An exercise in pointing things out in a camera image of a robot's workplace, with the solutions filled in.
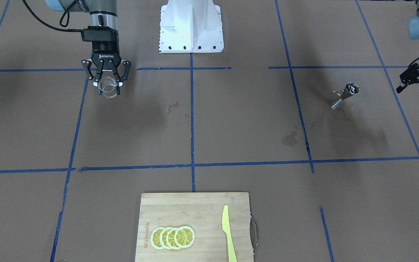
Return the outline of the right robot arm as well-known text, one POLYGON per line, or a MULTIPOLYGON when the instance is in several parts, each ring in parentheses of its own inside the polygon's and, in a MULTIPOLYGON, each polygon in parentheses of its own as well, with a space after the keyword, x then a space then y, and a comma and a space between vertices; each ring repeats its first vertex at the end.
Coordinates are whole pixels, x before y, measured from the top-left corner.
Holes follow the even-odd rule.
POLYGON ((60 28, 40 19, 23 1, 25 8, 41 24, 60 32, 80 33, 84 42, 92 44, 89 59, 82 60, 86 78, 97 87, 99 95, 114 98, 121 93, 123 82, 128 79, 131 61, 121 58, 116 0, 47 0, 47 6, 62 12, 60 28), (85 29, 67 29, 70 14, 83 12, 90 16, 90 25, 85 29))

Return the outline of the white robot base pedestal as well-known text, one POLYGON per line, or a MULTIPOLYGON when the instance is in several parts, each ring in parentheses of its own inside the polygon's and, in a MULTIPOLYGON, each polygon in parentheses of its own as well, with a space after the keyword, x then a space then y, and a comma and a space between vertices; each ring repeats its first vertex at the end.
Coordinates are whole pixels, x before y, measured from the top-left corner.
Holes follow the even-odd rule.
POLYGON ((160 53, 220 53, 221 8, 212 0, 169 0, 161 6, 160 53))

